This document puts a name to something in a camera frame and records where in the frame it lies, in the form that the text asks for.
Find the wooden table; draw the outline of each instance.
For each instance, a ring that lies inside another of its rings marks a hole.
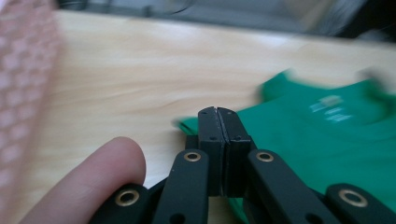
[[[257,87],[289,68],[296,78],[327,86],[358,81],[357,72],[369,66],[396,70],[391,44],[57,13],[61,61],[15,195],[14,222],[115,136],[129,136],[144,149],[145,186],[151,187],[183,149],[184,135],[172,125],[177,118],[211,105],[254,105]],[[389,76],[388,83],[395,80]],[[237,223],[223,199],[211,199],[209,210],[209,223]]]

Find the pink fabric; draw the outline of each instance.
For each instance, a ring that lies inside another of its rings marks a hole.
[[[0,223],[8,223],[60,37],[50,0],[0,0]]]

